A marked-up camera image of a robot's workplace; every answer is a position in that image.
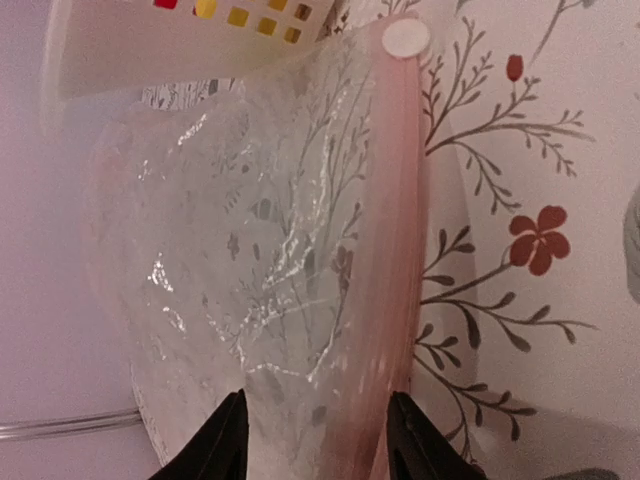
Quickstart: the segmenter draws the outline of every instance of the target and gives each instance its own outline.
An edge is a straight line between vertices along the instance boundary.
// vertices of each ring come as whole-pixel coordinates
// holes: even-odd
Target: pink surface
[[[89,287],[81,249],[89,150],[133,94],[82,101],[51,141],[38,129],[49,2],[5,0],[0,15],[0,422],[134,405],[123,349]],[[0,444],[2,479],[144,479],[157,463],[142,426]]]

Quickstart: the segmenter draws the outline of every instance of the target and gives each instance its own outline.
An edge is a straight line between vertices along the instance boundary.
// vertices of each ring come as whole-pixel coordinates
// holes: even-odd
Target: white container
[[[42,70],[43,127],[71,98],[238,77],[313,43],[331,0],[53,0]]]

